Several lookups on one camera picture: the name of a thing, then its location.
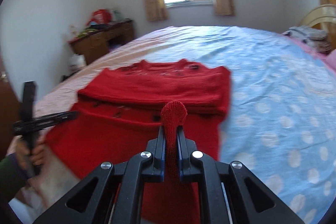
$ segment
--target green sleeve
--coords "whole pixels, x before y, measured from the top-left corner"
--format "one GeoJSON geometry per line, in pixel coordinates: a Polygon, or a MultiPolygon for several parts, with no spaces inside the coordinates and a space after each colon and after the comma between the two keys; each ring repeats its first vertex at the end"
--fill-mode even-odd
{"type": "Polygon", "coordinates": [[[17,170],[17,166],[9,157],[0,162],[0,192],[9,202],[16,193],[26,185],[26,180],[17,170]]]}

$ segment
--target black tool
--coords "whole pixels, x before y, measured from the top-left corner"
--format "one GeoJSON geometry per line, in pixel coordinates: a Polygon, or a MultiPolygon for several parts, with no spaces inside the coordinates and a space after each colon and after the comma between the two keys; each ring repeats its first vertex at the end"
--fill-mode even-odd
{"type": "MultiPolygon", "coordinates": [[[[22,103],[20,107],[21,121],[13,124],[13,130],[15,136],[22,136],[22,139],[26,142],[30,155],[36,145],[36,141],[39,138],[39,131],[54,126],[58,123],[72,120],[77,117],[76,111],[67,111],[61,113],[55,113],[38,118],[33,118],[33,107],[36,94],[35,82],[24,83],[24,90],[22,96],[22,103]]],[[[27,172],[30,177],[39,175],[41,172],[41,166],[33,165],[29,157],[26,157],[27,172]]]]}
{"type": "MultiPolygon", "coordinates": [[[[177,129],[177,153],[180,180],[198,182],[202,224],[303,224],[241,162],[225,164],[198,151],[195,142],[184,137],[182,127],[177,129]]],[[[161,127],[158,138],[149,141],[144,152],[117,165],[102,163],[34,224],[137,224],[144,183],[162,182],[164,163],[161,127]]]]}

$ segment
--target window sill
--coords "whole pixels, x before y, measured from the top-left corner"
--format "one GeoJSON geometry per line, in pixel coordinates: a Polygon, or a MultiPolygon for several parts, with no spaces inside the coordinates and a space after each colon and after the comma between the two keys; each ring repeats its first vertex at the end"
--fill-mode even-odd
{"type": "Polygon", "coordinates": [[[167,3],[167,9],[187,6],[207,6],[213,5],[212,0],[187,0],[175,3],[167,3]]]}

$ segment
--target human hand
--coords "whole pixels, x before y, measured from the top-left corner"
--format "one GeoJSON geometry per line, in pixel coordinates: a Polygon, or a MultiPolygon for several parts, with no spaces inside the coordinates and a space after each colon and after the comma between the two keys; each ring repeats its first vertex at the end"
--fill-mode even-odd
{"type": "MultiPolygon", "coordinates": [[[[16,143],[16,160],[23,170],[27,170],[25,156],[29,155],[29,149],[23,140],[16,143]]],[[[29,157],[33,165],[41,165],[44,163],[44,138],[38,138],[32,155],[29,157]]]]}

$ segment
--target silver screw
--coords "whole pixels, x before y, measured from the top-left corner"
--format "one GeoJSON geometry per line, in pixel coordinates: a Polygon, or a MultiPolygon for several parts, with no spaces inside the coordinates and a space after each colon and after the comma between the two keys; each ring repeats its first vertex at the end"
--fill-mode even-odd
{"type": "Polygon", "coordinates": [[[108,161],[105,161],[105,162],[103,162],[103,163],[100,165],[100,167],[101,167],[102,169],[110,169],[111,166],[112,166],[112,163],[110,163],[110,162],[108,162],[108,161]]]}
{"type": "Polygon", "coordinates": [[[144,151],[140,153],[140,156],[143,158],[149,158],[152,155],[152,153],[148,152],[148,151],[144,151]]]}
{"type": "Polygon", "coordinates": [[[194,151],[192,155],[194,158],[197,158],[197,159],[200,159],[203,157],[203,153],[201,151],[194,151]]]}
{"type": "Polygon", "coordinates": [[[235,160],[231,163],[231,166],[233,168],[240,169],[243,167],[243,164],[240,161],[235,160]]]}

